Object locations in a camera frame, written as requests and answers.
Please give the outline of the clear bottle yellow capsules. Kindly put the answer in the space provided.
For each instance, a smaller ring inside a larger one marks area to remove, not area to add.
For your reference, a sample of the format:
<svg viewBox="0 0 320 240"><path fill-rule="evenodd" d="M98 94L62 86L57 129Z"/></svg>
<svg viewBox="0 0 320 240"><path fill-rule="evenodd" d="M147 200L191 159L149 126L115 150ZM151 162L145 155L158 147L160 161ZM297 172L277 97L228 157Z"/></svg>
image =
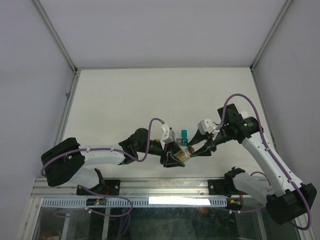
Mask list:
<svg viewBox="0 0 320 240"><path fill-rule="evenodd" d="M181 149L174 154L174 157L179 161L185 163L191 158L191 154L187 148Z"/></svg>

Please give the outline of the weekly pill organizer box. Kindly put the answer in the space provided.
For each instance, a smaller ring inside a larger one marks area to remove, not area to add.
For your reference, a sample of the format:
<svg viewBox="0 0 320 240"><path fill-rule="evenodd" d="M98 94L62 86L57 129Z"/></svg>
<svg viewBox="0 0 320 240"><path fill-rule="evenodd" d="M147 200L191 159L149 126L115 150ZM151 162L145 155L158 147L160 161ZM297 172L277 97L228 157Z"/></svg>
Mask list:
<svg viewBox="0 0 320 240"><path fill-rule="evenodd" d="M176 142L179 146L186 147L188 145L188 131L186 129L182 129L176 138Z"/></svg>

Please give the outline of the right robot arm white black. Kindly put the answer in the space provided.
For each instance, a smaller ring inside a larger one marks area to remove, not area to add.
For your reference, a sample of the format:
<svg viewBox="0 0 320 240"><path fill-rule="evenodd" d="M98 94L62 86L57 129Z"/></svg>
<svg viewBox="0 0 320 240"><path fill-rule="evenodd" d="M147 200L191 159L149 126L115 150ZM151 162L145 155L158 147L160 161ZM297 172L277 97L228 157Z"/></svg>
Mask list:
<svg viewBox="0 0 320 240"><path fill-rule="evenodd" d="M249 194L266 207L269 216L283 225L307 213L317 195L313 184L304 184L274 151L255 117L243 118L234 104L219 108L223 121L218 128L210 119L198 123L198 129L188 145L202 141L204 145L191 154L191 157L211 156L217 146L229 141L237 141L255 159L269 183L265 184L241 168L233 167L224 174L223 183L215 190L231 197L237 191Z"/></svg>

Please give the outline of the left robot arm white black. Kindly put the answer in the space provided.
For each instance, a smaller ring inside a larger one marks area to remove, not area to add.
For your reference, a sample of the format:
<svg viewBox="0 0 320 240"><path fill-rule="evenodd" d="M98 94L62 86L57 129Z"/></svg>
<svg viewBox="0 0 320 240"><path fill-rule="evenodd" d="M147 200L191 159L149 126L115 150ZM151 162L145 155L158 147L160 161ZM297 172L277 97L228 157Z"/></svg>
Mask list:
<svg viewBox="0 0 320 240"><path fill-rule="evenodd" d="M126 140L105 147L80 145L76 138L69 137L42 154L41 173L50 187L71 183L84 186L97 195L105 188L97 165L128 165L136 161L139 153L144 153L159 156L160 164L165 168L185 166L189 156L175 140L163 143L148 139L148 134L147 129L139 128Z"/></svg>

